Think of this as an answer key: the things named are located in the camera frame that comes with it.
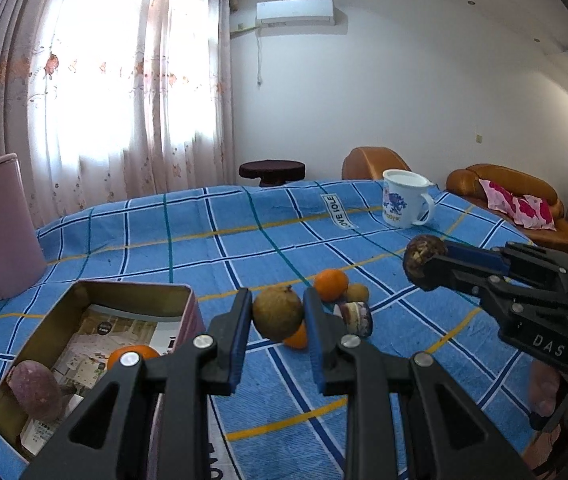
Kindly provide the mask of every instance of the white wall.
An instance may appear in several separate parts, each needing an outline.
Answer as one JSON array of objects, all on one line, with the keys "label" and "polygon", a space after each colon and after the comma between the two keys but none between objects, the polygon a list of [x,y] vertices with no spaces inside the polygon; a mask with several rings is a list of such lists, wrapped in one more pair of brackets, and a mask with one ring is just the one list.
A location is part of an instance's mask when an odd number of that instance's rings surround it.
[{"label": "white wall", "polygon": [[[258,1],[240,1],[233,28],[254,23]],[[531,38],[465,2],[334,2],[335,27],[263,31],[260,87],[255,33],[232,40],[238,164],[291,158],[307,178],[339,178],[352,148],[382,145],[442,186],[492,162],[567,199],[568,76]]]}]

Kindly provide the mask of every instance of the purple sweet potato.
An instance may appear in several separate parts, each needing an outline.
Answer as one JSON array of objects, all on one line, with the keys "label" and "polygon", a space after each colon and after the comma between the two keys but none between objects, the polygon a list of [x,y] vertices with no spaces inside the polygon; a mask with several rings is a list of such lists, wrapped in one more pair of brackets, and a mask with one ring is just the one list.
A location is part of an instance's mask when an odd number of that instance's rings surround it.
[{"label": "purple sweet potato", "polygon": [[62,390],[48,368],[37,361],[22,361],[13,367],[6,382],[27,415],[53,422],[62,412]]}]

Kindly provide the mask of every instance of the enamel mug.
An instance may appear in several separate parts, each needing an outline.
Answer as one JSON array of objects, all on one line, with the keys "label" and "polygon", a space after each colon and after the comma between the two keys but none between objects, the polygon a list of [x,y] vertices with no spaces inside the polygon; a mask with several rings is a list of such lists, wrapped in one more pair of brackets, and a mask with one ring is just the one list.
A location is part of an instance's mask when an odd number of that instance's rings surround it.
[{"label": "enamel mug", "polygon": [[[435,202],[428,194],[433,184],[425,176],[404,170],[386,170],[384,176],[384,221],[395,228],[423,225],[433,218]],[[426,218],[420,220],[428,209]]]}]

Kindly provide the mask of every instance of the dark wooden stool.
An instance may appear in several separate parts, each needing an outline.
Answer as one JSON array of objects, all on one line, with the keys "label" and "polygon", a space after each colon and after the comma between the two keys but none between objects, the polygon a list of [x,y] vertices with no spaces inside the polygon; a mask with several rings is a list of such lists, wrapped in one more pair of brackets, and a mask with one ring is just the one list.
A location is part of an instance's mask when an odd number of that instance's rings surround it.
[{"label": "dark wooden stool", "polygon": [[306,166],[295,160],[255,160],[240,166],[240,176],[260,178],[260,187],[283,186],[286,182],[303,180]]}]

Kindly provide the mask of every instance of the bed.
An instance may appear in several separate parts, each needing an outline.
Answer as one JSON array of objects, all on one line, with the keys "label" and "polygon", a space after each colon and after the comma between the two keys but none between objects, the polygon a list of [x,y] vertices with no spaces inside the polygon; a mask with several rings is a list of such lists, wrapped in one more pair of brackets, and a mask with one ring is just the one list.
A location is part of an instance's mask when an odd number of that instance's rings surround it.
[{"label": "bed", "polygon": [[[331,216],[326,195],[341,204],[349,222]],[[381,195],[382,184],[374,180],[222,186],[61,218],[38,231],[45,275],[18,297],[0,301],[0,380],[42,317],[80,278],[187,283],[208,323],[228,311],[240,287],[257,294],[287,283],[301,295],[317,272],[336,267],[371,292],[372,343],[401,356],[432,352],[523,452],[532,437],[526,406],[531,358],[497,338],[497,324],[474,298],[413,286],[401,255],[420,233],[483,248],[526,239],[488,211],[434,187],[435,219],[393,230],[382,220]],[[251,329],[236,395],[214,398],[210,410],[221,428],[213,478],[342,478],[345,402],[317,393],[307,352],[273,344]],[[399,462],[405,478],[401,449]],[[25,466],[0,437],[1,478],[17,479]]]}]

